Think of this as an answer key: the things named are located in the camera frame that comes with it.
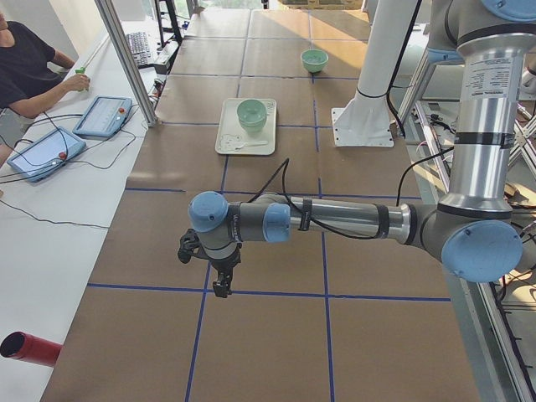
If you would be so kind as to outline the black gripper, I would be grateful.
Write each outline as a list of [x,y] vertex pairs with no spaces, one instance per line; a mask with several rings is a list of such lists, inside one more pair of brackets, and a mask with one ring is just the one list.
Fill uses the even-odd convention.
[[230,296],[234,268],[241,262],[240,246],[236,246],[230,255],[224,258],[210,257],[211,266],[219,273],[213,282],[213,291],[217,297]]

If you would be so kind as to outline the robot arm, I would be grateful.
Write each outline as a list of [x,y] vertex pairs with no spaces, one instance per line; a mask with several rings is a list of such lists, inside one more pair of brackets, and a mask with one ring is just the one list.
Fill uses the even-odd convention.
[[285,193],[231,203],[204,192],[188,206],[178,258],[207,260],[219,297],[231,293],[246,241],[283,242],[293,229],[355,240],[394,239],[428,252],[466,281],[496,281],[523,254],[503,193],[525,54],[535,45],[532,1],[438,1],[427,52],[464,62],[449,187],[436,206],[356,204]]

